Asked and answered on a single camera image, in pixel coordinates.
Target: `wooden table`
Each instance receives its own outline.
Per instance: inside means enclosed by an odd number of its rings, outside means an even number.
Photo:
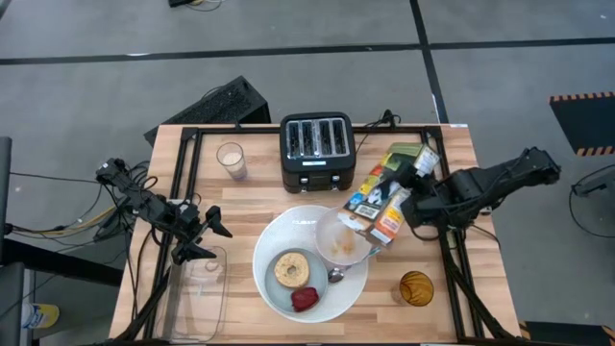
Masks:
[[[159,178],[153,188],[156,193],[169,193],[181,130],[182,127],[177,125],[160,126],[149,171],[150,175]],[[477,165],[467,128],[442,125],[442,133],[451,171]],[[356,135],[357,143],[362,138],[363,135]],[[249,171],[247,181],[234,182],[216,160],[217,148],[228,141],[237,142],[244,149]],[[302,324],[281,317],[260,298],[252,277],[254,247],[269,222],[294,206],[341,206],[389,145],[396,141],[420,142],[420,138],[418,135],[407,134],[369,135],[358,153],[351,190],[290,194],[282,187],[278,135],[205,135],[195,187],[195,191],[203,196],[199,210],[203,213],[212,204],[220,206],[222,221],[234,234],[234,238],[225,238],[207,231],[203,240],[203,244],[221,246],[228,253],[226,311],[219,332],[211,342],[456,341],[439,244],[437,241],[423,242],[417,239],[407,225],[401,229],[390,250],[369,259],[369,277],[357,302],[341,316],[327,323]],[[182,188],[186,186],[192,153],[190,145],[186,151]],[[185,191],[181,190],[179,195],[184,196]],[[490,217],[480,217],[477,224],[494,232]],[[140,220],[135,225],[131,244],[133,266],[149,229],[149,225]],[[423,227],[418,232],[428,234],[434,230]],[[489,237],[469,230],[466,247],[476,292],[504,328],[518,335],[519,326],[498,244]],[[158,247],[150,240],[144,249],[140,268],[137,294],[139,308],[150,295],[157,255]],[[426,307],[402,307],[391,297],[391,287],[410,270],[422,271],[433,281],[434,297]],[[472,335],[467,302],[460,291],[459,297],[466,333]],[[132,302],[133,292],[127,269],[111,324],[111,337],[120,334],[128,326]],[[198,301],[193,301],[192,309],[199,308],[205,309],[199,307]],[[217,312],[209,321],[194,319],[191,321],[192,328],[198,330],[201,328],[199,323],[211,324],[212,319],[217,320]]]

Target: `red strawberry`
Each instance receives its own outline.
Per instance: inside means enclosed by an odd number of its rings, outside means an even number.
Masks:
[[[314,287],[300,288],[292,292],[290,300],[295,312],[305,311],[318,302],[318,292],[316,292]]]

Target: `glass of milk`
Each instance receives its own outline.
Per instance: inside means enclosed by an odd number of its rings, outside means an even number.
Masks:
[[[218,148],[216,156],[218,162],[226,168],[231,178],[242,180],[248,176],[248,168],[246,167],[246,160],[243,158],[241,145],[234,142],[222,144]]]

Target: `black toaster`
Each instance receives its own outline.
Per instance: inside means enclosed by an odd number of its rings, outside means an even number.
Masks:
[[[357,163],[350,118],[338,111],[286,116],[280,124],[280,155],[288,192],[350,188]]]

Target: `snack bag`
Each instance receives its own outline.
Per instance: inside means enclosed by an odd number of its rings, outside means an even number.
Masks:
[[[337,218],[370,242],[389,245],[404,224],[401,204],[410,196],[410,190],[395,180],[398,169],[409,162],[424,176],[439,160],[427,144],[393,143]]]

